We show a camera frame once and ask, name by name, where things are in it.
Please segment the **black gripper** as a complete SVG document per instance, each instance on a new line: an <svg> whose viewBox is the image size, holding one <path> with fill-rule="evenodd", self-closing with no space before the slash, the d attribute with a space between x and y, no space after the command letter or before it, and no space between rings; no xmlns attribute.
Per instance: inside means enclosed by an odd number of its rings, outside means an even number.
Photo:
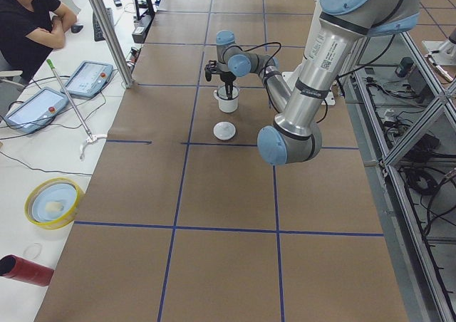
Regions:
<svg viewBox="0 0 456 322"><path fill-rule="evenodd" d="M236 80L236 76L230 71L220 71L219 77L224 82L225 95L228 99L233 98L233 82Z"/></svg>

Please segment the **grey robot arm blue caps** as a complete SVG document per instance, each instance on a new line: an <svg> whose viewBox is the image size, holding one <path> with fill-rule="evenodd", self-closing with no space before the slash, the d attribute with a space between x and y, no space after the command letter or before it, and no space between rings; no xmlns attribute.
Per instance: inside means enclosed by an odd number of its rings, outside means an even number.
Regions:
<svg viewBox="0 0 456 322"><path fill-rule="evenodd" d="M217 33L217 60L204 68L218 75L227 94L236 78L255 73L261 79L277 115L259 131L258 151L271 165L305 162L322 145L315 116L341 72L353 44L360 38L396 35L418 22L420 0L319 0L320 30L309 54L285 81L268 55L243 50L228 30Z"/></svg>

